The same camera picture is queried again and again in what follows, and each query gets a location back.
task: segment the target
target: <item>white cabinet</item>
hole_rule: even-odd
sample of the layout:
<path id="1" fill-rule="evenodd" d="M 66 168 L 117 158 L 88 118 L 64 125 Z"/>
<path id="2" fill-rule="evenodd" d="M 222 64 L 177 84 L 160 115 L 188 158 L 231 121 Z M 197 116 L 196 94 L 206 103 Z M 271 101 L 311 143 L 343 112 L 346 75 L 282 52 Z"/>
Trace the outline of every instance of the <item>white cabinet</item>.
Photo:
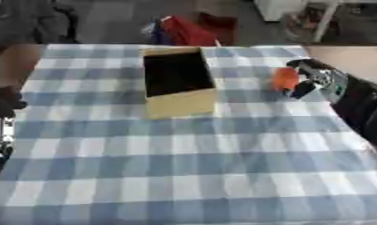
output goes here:
<path id="1" fill-rule="evenodd" d="M 306 0 L 254 0 L 265 21 L 279 21 L 288 12 L 302 11 Z"/>

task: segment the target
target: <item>gray floor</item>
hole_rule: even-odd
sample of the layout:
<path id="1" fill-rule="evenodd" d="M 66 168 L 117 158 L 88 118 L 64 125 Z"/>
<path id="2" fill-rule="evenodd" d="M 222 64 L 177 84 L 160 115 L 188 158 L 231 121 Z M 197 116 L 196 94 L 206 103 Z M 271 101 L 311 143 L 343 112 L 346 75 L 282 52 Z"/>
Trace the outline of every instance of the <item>gray floor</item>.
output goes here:
<path id="1" fill-rule="evenodd" d="M 238 18 L 236 46 L 291 44 L 277 23 L 264 23 L 250 0 L 59 0 L 80 14 L 82 43 L 143 44 L 141 29 L 156 18 L 195 11 Z M 326 44 L 377 44 L 377 22 L 347 17 L 343 35 Z"/>

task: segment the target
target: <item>blue and white tablecloth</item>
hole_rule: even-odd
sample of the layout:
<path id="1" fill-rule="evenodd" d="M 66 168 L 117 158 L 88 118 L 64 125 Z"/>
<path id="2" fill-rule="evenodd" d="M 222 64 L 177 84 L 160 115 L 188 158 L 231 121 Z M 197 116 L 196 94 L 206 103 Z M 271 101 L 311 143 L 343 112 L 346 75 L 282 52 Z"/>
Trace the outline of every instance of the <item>blue and white tablecloth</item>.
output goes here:
<path id="1" fill-rule="evenodd" d="M 377 224 L 377 155 L 319 92 L 272 91 L 301 47 L 203 48 L 212 114 L 147 120 L 140 49 L 52 45 L 23 92 L 1 224 Z"/>

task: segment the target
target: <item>cardboard box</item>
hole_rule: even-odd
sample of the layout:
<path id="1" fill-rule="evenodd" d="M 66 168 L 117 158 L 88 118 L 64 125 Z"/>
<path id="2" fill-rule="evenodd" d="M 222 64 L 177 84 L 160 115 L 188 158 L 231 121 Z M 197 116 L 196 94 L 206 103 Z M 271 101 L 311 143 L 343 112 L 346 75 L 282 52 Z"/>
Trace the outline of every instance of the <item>cardboard box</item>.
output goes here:
<path id="1" fill-rule="evenodd" d="M 199 47 L 143 51 L 150 119 L 210 113 L 216 89 Z"/>

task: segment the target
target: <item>red object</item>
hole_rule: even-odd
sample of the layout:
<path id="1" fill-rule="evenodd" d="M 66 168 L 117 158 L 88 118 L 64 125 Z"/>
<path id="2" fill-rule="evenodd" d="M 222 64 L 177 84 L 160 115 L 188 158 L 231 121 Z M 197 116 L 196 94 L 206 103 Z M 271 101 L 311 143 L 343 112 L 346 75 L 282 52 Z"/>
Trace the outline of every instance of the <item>red object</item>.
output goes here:
<path id="1" fill-rule="evenodd" d="M 198 24 L 207 31 L 215 34 L 216 39 L 223 46 L 233 46 L 235 42 L 236 18 L 216 17 L 204 12 L 198 16 Z"/>
<path id="2" fill-rule="evenodd" d="M 177 16 L 162 22 L 162 28 L 177 46 L 216 46 L 214 34 Z"/>
<path id="3" fill-rule="evenodd" d="M 273 78 L 273 88 L 276 91 L 294 90 L 294 87 L 299 84 L 299 75 L 291 67 L 278 68 L 275 71 Z"/>

